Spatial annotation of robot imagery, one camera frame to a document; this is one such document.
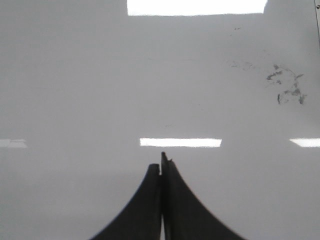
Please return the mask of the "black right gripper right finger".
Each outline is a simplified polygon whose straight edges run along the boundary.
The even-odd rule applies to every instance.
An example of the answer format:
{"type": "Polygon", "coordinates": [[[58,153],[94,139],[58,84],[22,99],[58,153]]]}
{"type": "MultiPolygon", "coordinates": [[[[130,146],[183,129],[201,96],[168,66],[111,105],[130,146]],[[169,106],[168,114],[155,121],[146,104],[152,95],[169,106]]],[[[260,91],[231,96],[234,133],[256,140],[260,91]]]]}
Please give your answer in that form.
{"type": "Polygon", "coordinates": [[[161,153],[162,216],[166,240],[242,240],[190,190],[176,164],[161,153]]]}

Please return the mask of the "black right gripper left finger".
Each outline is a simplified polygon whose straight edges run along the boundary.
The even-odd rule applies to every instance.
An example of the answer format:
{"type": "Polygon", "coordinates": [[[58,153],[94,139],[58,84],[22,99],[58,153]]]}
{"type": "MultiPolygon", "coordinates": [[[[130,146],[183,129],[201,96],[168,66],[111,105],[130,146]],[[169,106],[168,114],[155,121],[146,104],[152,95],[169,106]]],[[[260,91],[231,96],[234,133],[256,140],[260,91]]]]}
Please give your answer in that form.
{"type": "Polygon", "coordinates": [[[152,163],[124,209],[93,240],[159,240],[162,225],[162,179],[152,163]]]}

